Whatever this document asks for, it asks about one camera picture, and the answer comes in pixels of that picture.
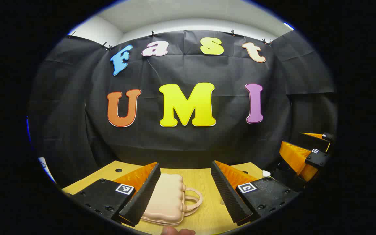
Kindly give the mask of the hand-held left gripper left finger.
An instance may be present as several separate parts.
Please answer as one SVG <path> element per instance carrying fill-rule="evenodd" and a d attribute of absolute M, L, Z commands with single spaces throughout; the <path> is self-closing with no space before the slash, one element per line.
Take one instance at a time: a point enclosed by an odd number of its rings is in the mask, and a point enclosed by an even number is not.
<path fill-rule="evenodd" d="M 139 224 L 161 175 L 158 163 L 144 166 L 111 162 L 62 191 L 92 215 L 116 226 Z"/>

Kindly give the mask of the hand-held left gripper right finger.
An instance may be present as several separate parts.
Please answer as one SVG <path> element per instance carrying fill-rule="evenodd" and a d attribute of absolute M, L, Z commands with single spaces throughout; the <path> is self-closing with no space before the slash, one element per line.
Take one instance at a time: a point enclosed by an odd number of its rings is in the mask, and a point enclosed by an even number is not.
<path fill-rule="evenodd" d="M 228 213 L 239 226 L 266 219 L 300 195 L 271 176 L 257 179 L 217 160 L 211 164 L 211 175 Z"/>

